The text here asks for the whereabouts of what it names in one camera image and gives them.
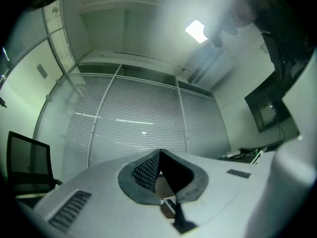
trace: office chair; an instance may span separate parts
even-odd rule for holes
[[[12,131],[8,135],[6,165],[7,184],[15,196],[43,195],[62,184],[53,178],[50,146]]]

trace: ceiling fixture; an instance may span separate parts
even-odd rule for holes
[[[200,21],[194,20],[188,27],[185,28],[186,33],[190,34],[199,43],[204,42],[208,38],[204,35],[204,27]]]

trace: window blind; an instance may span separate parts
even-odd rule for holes
[[[51,147],[54,177],[63,182],[85,169],[93,123],[111,77],[69,75],[57,86],[36,140]]]
[[[177,89],[116,77],[97,119],[90,165],[151,148],[185,152]]]
[[[181,90],[188,152],[217,159],[230,151],[225,125],[216,101]]]

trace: television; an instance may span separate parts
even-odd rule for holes
[[[245,97],[259,132],[263,132],[290,117],[282,98],[292,83],[274,71],[260,86]]]

